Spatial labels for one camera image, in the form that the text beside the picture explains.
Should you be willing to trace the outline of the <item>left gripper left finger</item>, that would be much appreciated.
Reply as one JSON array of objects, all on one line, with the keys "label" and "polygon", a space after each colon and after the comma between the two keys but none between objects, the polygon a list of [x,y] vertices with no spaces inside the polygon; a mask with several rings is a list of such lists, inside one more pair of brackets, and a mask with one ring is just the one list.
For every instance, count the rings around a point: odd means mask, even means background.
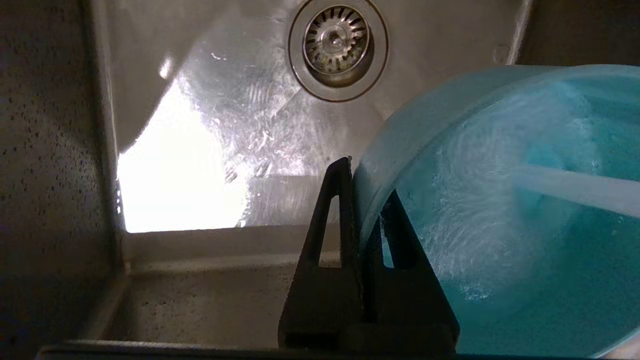
[{"label": "left gripper left finger", "polygon": [[[339,349],[346,330],[362,319],[359,244],[354,229],[350,157],[326,169],[278,323],[284,349]],[[320,266],[330,203],[338,199],[337,268]]]}]

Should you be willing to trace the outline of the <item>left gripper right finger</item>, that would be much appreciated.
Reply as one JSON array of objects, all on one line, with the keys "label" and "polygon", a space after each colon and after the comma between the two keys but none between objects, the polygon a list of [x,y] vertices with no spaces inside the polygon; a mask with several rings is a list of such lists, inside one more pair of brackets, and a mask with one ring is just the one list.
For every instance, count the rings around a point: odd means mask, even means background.
[{"label": "left gripper right finger", "polygon": [[366,337],[377,350],[453,352],[460,326],[397,191],[363,251]]}]

